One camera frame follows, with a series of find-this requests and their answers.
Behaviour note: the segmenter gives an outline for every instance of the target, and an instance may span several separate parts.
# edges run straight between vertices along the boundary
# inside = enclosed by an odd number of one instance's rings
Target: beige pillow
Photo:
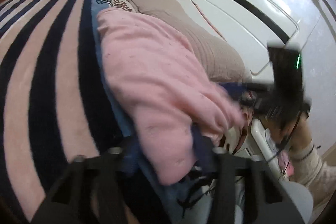
[[[195,23],[176,0],[129,1],[140,13],[161,19],[183,33],[210,80],[238,82],[246,77],[238,52],[225,40],[214,37]]]

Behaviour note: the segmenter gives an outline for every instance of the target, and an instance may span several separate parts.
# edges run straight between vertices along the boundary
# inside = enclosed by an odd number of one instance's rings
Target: pink towel
[[[132,117],[159,181],[176,183],[195,163],[192,122],[218,145],[229,128],[243,126],[239,107],[209,81],[186,37],[173,27],[114,8],[97,18],[108,85]]]

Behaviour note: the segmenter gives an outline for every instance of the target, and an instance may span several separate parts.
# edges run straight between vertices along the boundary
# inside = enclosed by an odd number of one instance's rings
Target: green led light
[[[300,62],[300,56],[297,58],[297,62],[296,62],[296,68],[299,67],[299,62]]]

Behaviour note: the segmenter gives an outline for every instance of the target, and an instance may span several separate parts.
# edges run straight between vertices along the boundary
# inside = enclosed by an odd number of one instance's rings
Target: black cable
[[[288,166],[289,166],[289,163],[290,163],[290,160],[288,159],[288,163],[287,163],[287,165],[286,165],[286,168],[283,170],[282,175],[278,178],[278,180],[279,180],[283,175],[286,174],[286,171],[287,171],[287,168],[288,168]]]
[[[286,147],[287,144],[289,143],[290,139],[292,138],[293,133],[294,133],[294,131],[295,131],[297,125],[299,124],[301,114],[302,114],[302,110],[300,111],[299,116],[298,116],[298,118],[296,119],[296,123],[295,123],[295,125],[294,125],[294,127],[293,127],[293,130],[292,130],[292,132],[290,133],[289,137],[285,140],[285,142],[284,142],[283,144],[281,144],[281,148],[278,150],[278,152],[277,152],[272,158],[270,158],[270,159],[267,161],[267,163],[270,163],[272,160],[274,160],[274,159],[275,159],[277,156],[279,156],[280,153],[285,149],[285,147]]]

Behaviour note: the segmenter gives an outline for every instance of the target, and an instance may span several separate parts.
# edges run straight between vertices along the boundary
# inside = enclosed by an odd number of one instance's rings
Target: white headboard
[[[254,73],[268,63],[267,42],[300,48],[305,43],[299,18],[282,0],[193,1]],[[253,78],[273,81],[271,66]]]

